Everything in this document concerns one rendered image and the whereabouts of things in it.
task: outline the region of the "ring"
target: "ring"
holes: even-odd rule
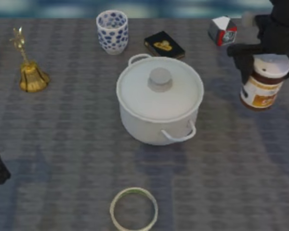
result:
[[[115,218],[115,206],[118,202],[118,200],[120,198],[122,198],[123,196],[127,195],[127,194],[131,194],[131,193],[136,193],[136,194],[141,194],[141,195],[144,195],[146,196],[147,198],[149,198],[152,203],[153,203],[153,206],[154,206],[154,216],[153,216],[153,219],[151,220],[151,222],[144,228],[142,229],[139,229],[139,230],[129,230],[127,228],[124,228],[122,227],[116,220]],[[156,199],[154,198],[154,196],[147,190],[145,189],[142,189],[142,188],[127,188],[127,189],[124,189],[122,190],[121,192],[119,192],[115,198],[112,200],[111,204],[110,204],[110,216],[111,216],[111,220],[112,222],[114,223],[115,227],[119,230],[119,231],[149,231],[153,226],[154,224],[156,223],[157,219],[158,219],[158,203],[156,201]]]

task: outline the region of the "cup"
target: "cup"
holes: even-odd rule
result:
[[[128,18],[125,13],[104,11],[97,16],[96,25],[102,48],[111,55],[122,53],[129,41]]]

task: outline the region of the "pot handle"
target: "pot handle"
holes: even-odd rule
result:
[[[132,56],[130,59],[129,59],[129,66],[134,62],[135,59],[137,58],[151,58],[152,56],[149,55],[149,54],[137,54],[137,55],[134,55]]]
[[[192,132],[189,135],[187,135],[187,136],[184,136],[184,137],[181,137],[181,138],[174,138],[168,132],[166,132],[165,130],[162,130],[161,132],[163,133],[164,136],[166,136],[166,138],[168,140],[170,140],[172,142],[183,142],[183,141],[189,140],[190,138],[193,138],[196,135],[195,124],[191,120],[189,120],[188,123],[189,123],[189,125],[192,128]]]

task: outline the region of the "cooking pot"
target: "cooking pot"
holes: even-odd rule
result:
[[[137,140],[151,145],[186,141],[204,94],[198,73],[172,58],[138,54],[117,81],[121,121]]]

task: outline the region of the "tabletop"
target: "tabletop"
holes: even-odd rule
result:
[[[12,174],[0,185],[0,231],[115,231],[110,203],[142,187],[156,198],[153,231],[289,231],[289,80],[271,110],[239,100],[240,74],[205,19],[131,19],[124,53],[98,43],[93,19],[0,19],[0,155]],[[257,42],[242,28],[237,42]],[[9,39],[23,27],[29,59],[51,78],[19,89],[22,58]],[[155,147],[121,124],[116,81],[145,37],[165,30],[204,83],[197,135]],[[140,197],[117,207],[138,229],[152,217]]]

